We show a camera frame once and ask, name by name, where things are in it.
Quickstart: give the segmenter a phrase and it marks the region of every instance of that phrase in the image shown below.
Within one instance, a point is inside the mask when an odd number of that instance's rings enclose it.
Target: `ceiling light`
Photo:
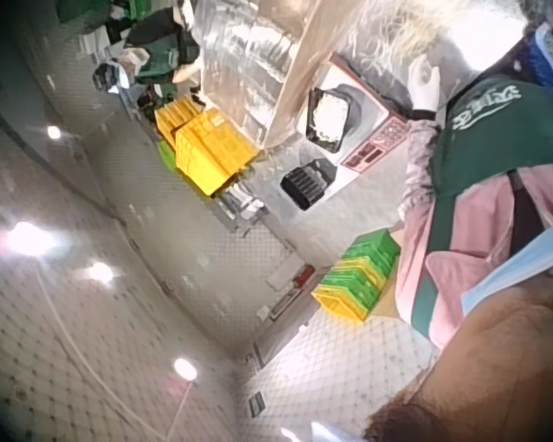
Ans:
[[[47,135],[52,140],[59,140],[62,137],[62,131],[60,131],[59,127],[57,127],[57,126],[48,126],[47,127]]]
[[[287,430],[287,428],[281,428],[280,432],[284,437],[291,440],[291,442],[301,442],[297,435],[293,433],[291,430]]]
[[[178,373],[178,376],[189,382],[196,379],[196,368],[186,359],[182,359],[181,357],[176,359],[176,361],[174,361],[174,369],[176,373]]]
[[[88,269],[88,274],[90,278],[95,281],[101,281],[104,284],[109,283],[113,277],[111,267],[104,262],[94,263],[94,265]]]
[[[31,223],[21,222],[8,232],[7,246],[22,255],[42,256],[55,246],[53,236]]]

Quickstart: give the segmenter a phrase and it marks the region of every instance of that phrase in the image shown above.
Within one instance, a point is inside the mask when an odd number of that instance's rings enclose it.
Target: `stacked crates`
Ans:
[[[176,166],[205,195],[220,189],[258,150],[217,109],[197,115],[174,138]]]
[[[156,110],[156,124],[167,142],[158,146],[164,164],[174,157],[175,167],[205,195],[219,190],[258,154],[217,109],[201,113],[189,98]]]
[[[156,125],[164,139],[176,150],[176,132],[200,113],[190,98],[176,99],[156,110]]]
[[[313,297],[337,316],[364,321],[377,305],[400,250],[386,229],[358,237]]]

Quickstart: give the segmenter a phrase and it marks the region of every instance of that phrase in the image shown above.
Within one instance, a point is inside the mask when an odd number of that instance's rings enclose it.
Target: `brown hair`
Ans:
[[[363,437],[369,442],[448,440],[441,421],[430,410],[396,398],[371,416]]]

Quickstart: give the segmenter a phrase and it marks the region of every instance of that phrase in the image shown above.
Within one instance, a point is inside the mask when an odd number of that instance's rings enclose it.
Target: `food display case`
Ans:
[[[359,2],[199,0],[203,93],[260,148],[280,145]],[[337,17],[335,23],[328,17]]]

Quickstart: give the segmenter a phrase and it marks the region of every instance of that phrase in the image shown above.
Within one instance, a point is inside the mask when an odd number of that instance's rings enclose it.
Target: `apron logo text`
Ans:
[[[469,129],[476,122],[483,120],[493,113],[501,111],[510,105],[515,99],[521,99],[522,97],[523,96],[516,86],[508,86],[501,92],[493,87],[483,94],[481,98],[472,100],[469,104],[467,104],[463,112],[453,118],[453,130],[464,131],[465,129]],[[494,106],[496,104],[500,104],[500,106],[483,111],[487,107]]]

